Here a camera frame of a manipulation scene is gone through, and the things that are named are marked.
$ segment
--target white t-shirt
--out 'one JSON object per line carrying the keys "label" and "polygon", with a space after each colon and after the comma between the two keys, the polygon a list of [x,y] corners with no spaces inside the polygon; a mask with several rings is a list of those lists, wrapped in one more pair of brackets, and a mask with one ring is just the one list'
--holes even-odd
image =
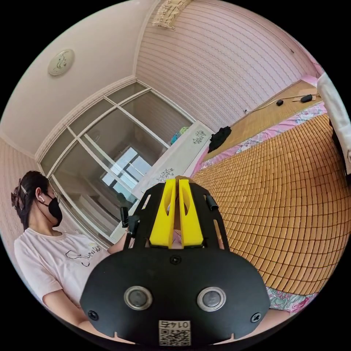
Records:
{"label": "white t-shirt", "polygon": [[46,294],[63,289],[78,307],[90,273],[109,256],[85,235],[51,237],[30,228],[15,240],[14,249],[25,279],[41,301]]}

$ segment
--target woman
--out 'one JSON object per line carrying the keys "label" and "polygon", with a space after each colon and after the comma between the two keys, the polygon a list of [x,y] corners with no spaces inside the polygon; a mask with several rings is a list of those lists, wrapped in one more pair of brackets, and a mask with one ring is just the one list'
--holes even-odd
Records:
{"label": "woman", "polygon": [[[85,235],[55,230],[61,223],[62,212],[48,179],[37,171],[26,173],[11,193],[11,200],[24,229],[15,240],[15,256],[38,298],[57,316],[81,329],[133,344],[117,335],[110,338],[98,332],[79,305],[89,274],[108,255],[123,249],[125,235],[105,250]],[[177,213],[175,228],[180,229]],[[258,328],[245,337],[265,331],[288,317],[288,312],[269,310]]]}

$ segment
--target bamboo mat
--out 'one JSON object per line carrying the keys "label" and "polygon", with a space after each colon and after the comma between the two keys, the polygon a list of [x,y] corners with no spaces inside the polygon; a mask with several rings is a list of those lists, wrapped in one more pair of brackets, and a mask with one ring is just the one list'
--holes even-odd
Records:
{"label": "bamboo mat", "polygon": [[[298,95],[300,90],[309,88],[313,88],[313,86],[303,80],[300,80],[285,90],[281,91],[279,94],[275,95],[273,98],[262,104],[262,106],[276,99],[283,99],[287,96]],[[233,146],[242,143],[246,139],[257,135],[258,133],[265,131],[272,126],[285,121],[289,117],[296,115],[302,110],[320,103],[321,101],[322,99],[319,96],[316,97],[315,101],[305,103],[293,102],[292,99],[288,99],[285,100],[284,104],[281,106],[277,106],[274,102],[261,110],[247,114],[245,117],[231,126],[231,133],[226,141],[218,149],[207,154],[204,157],[203,162],[220,154],[223,151],[228,150]]]}
{"label": "bamboo mat", "polygon": [[321,115],[194,176],[219,205],[231,251],[266,286],[319,292],[351,231],[351,191]]}

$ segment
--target yellow 3d-printed part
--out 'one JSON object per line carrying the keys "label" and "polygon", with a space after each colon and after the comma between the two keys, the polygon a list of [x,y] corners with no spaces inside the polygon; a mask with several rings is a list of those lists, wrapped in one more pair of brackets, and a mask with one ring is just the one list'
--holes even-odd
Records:
{"label": "yellow 3d-printed part", "polygon": [[166,180],[157,211],[156,219],[150,235],[150,244],[153,246],[172,247],[174,213],[176,205],[176,180]]}
{"label": "yellow 3d-printed part", "polygon": [[179,206],[182,247],[202,245],[204,239],[188,179],[179,180]]}

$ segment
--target black hair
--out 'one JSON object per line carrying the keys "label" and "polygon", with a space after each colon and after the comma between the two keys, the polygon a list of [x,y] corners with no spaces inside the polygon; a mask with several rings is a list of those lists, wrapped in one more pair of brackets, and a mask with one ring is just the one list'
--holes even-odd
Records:
{"label": "black hair", "polygon": [[21,220],[23,230],[29,226],[29,212],[36,198],[36,189],[40,188],[44,194],[47,194],[48,187],[49,180],[43,174],[38,171],[29,171],[19,180],[18,186],[11,193],[12,206],[15,207]]}

